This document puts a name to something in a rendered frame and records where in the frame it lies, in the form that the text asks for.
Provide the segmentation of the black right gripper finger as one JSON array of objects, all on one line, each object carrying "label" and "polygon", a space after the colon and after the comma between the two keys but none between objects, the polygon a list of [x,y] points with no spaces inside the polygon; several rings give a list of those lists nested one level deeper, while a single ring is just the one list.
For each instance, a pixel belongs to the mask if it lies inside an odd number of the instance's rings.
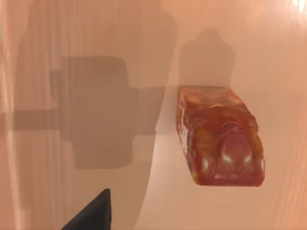
[{"label": "black right gripper finger", "polygon": [[104,189],[61,230],[111,230],[111,191]]}]

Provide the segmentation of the red orange rectangular block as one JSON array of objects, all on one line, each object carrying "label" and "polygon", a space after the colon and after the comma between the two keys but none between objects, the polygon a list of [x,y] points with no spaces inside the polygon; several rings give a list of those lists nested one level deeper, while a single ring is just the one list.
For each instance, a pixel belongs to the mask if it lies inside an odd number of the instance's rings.
[{"label": "red orange rectangular block", "polygon": [[264,182],[256,118],[230,88],[179,87],[176,128],[196,184],[259,187]]}]

